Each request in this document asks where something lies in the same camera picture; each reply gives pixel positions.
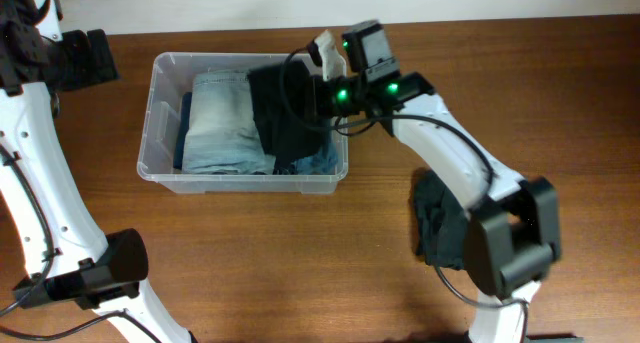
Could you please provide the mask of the dark blue jeans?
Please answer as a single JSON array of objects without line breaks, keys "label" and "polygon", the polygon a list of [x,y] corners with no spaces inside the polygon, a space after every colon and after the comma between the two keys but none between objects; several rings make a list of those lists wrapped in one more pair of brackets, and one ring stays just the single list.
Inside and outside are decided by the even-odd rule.
[{"label": "dark blue jeans", "polygon": [[178,134],[176,137],[176,144],[175,144],[174,157],[173,157],[173,168],[177,170],[181,170],[183,165],[186,134],[189,130],[191,101],[192,101],[191,92],[187,92],[182,96],[181,110],[180,110],[180,124],[178,128]]}]

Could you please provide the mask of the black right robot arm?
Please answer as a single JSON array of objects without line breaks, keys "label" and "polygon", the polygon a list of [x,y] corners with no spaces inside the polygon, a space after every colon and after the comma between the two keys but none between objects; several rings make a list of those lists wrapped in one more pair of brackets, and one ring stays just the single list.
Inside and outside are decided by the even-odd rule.
[{"label": "black right robot arm", "polygon": [[478,295],[468,342],[524,342],[530,304],[561,256],[557,192],[493,157],[420,73],[402,73],[382,24],[329,32],[307,46],[321,70],[305,119],[344,132],[380,124],[428,166],[415,191],[419,252],[438,276],[463,270]]}]

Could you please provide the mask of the light blue denim shirt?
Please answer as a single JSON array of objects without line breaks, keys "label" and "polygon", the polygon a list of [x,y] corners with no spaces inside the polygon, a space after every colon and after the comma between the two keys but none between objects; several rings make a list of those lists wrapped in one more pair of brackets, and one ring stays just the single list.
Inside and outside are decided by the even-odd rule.
[{"label": "light blue denim shirt", "polygon": [[338,154],[332,143],[323,145],[315,154],[298,159],[290,165],[295,175],[330,175],[338,162]]}]

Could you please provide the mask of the black garment with red cuff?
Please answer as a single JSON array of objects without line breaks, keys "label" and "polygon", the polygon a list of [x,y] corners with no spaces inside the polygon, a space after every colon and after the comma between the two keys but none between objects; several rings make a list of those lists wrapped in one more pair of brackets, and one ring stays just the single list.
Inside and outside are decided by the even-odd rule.
[{"label": "black garment with red cuff", "polygon": [[332,143],[331,136],[308,130],[286,110],[279,87],[279,64],[263,66],[248,73],[254,123],[265,154],[275,158],[274,175],[295,175],[290,165],[315,154]]}]

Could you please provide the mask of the light grey-blue jeans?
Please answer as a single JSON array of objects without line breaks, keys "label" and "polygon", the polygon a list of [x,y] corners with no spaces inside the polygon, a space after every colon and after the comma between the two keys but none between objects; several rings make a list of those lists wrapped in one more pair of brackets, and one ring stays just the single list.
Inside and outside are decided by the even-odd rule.
[{"label": "light grey-blue jeans", "polygon": [[252,175],[273,172],[254,122],[248,73],[219,70],[194,78],[182,171]]}]

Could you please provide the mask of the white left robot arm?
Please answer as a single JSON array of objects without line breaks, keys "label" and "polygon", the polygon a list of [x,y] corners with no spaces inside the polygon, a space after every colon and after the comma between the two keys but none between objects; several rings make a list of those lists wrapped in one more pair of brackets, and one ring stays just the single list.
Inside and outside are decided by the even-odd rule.
[{"label": "white left robot arm", "polygon": [[141,235],[99,228],[62,152],[59,94],[119,76],[104,31],[63,31],[62,17],[59,0],[1,0],[1,194],[26,270],[13,307],[71,301],[130,342],[190,342],[150,285]]}]

